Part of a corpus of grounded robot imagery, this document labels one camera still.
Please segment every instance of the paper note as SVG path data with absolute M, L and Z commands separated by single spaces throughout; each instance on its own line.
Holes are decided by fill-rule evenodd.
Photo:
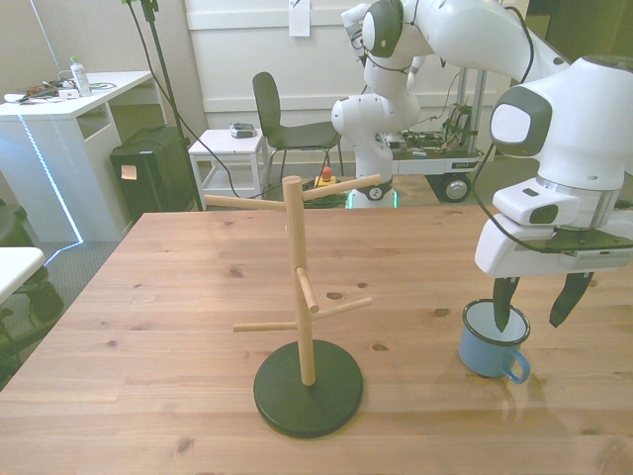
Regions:
M 136 180 L 136 167 L 134 165 L 121 165 L 121 178 L 124 180 Z
M 288 25 L 291 37 L 310 36 L 310 0 L 288 0 Z

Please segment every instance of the blue light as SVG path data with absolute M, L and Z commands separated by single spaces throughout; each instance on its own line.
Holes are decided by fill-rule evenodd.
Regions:
M 33 150 L 36 152 L 36 155 L 38 156 L 38 159 L 40 160 L 40 163 L 42 164 L 42 168 L 44 169 L 46 177 L 48 178 L 48 181 L 50 182 L 50 185 L 52 186 L 52 191 L 55 192 L 55 195 L 57 196 L 57 201 L 59 201 L 59 204 L 61 205 L 61 209 L 63 210 L 64 214 L 66 215 L 66 218 L 68 219 L 68 222 L 70 223 L 70 226 L 72 227 L 72 230 L 74 231 L 75 236 L 77 237 L 77 242 L 75 244 L 68 245 L 67 247 L 65 247 L 63 249 L 60 249 L 57 252 L 55 252 L 45 262 L 44 265 L 47 265 L 49 262 L 51 262 L 63 250 L 70 249 L 71 247 L 75 247 L 76 245 L 79 245 L 79 244 L 83 243 L 83 238 L 81 237 L 81 234 L 79 233 L 79 230 L 77 229 L 77 226 L 75 225 L 75 222 L 72 219 L 72 216 L 70 216 L 70 212 L 68 211 L 68 207 L 66 206 L 65 201 L 63 201 L 63 198 L 61 197 L 61 193 L 59 193 L 59 189 L 57 188 L 57 184 L 55 183 L 55 180 L 52 179 L 52 175 L 50 174 L 50 170 L 48 170 L 48 165 L 46 165 L 44 157 L 42 156 L 42 153 L 40 152 L 40 148 L 38 147 L 38 144 L 36 143 L 35 139 L 33 138 L 33 134 L 31 134 L 31 130 L 29 129 L 29 126 L 27 125 L 26 121 L 24 120 L 24 118 L 21 115 L 18 115 L 18 119 L 20 119 L 20 122 L 22 123 L 22 127 L 24 127 L 24 131 L 27 133 L 27 137 L 29 137 L 29 141 L 31 141 L 31 145 L 33 146 Z

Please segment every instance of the black box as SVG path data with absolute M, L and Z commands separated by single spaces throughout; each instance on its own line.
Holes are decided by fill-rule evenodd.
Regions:
M 143 213 L 195 209 L 198 192 L 189 156 L 175 127 L 142 129 L 110 154 L 117 181 L 136 222 Z

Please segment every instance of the wooden pole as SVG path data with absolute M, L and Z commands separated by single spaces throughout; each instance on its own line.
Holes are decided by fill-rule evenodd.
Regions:
M 290 265 L 295 294 L 295 318 L 297 320 L 297 344 L 301 380 L 306 386 L 312 386 L 317 380 L 315 371 L 315 349 L 313 347 L 313 324 L 304 291 L 299 281 L 297 267 L 308 269 L 306 251 L 306 224 L 304 219 L 304 198 L 301 177 L 287 176 L 283 180 L 284 202 L 288 223 L 288 244 L 290 246 Z

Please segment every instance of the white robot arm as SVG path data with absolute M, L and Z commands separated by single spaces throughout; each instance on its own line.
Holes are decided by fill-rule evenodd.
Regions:
M 379 3 L 398 15 L 399 0 Z M 633 59 L 589 56 L 569 65 L 495 0 L 405 1 L 403 32 L 412 26 L 417 35 L 395 41 L 383 33 L 390 20 L 372 8 L 363 26 L 369 57 L 390 42 L 388 58 L 412 54 L 410 42 L 417 42 L 423 53 L 415 56 L 432 50 L 454 65 L 521 81 L 498 101 L 491 135 L 504 154 L 536 158 L 538 175 L 495 194 L 500 214 L 485 225 L 476 262 L 497 279 L 500 328 L 520 276 L 568 274 L 550 318 L 559 325 L 594 271 L 619 268 L 633 255 L 633 217 L 612 212 L 633 160 L 633 120 L 622 106 L 633 103 Z M 397 95 L 407 88 L 392 82 L 375 92 L 381 90 Z
M 376 135 L 397 134 L 419 117 L 417 98 L 407 89 L 407 83 L 412 83 L 409 67 L 415 62 L 419 68 L 420 58 L 433 51 L 419 29 L 403 20 L 407 16 L 412 17 L 412 8 L 404 8 L 400 0 L 381 0 L 371 7 L 361 4 L 342 15 L 372 93 L 338 101 L 332 123 L 354 147 L 356 176 L 379 173 L 383 178 L 378 186 L 352 192 L 355 208 L 393 206 L 393 155 L 376 141 Z

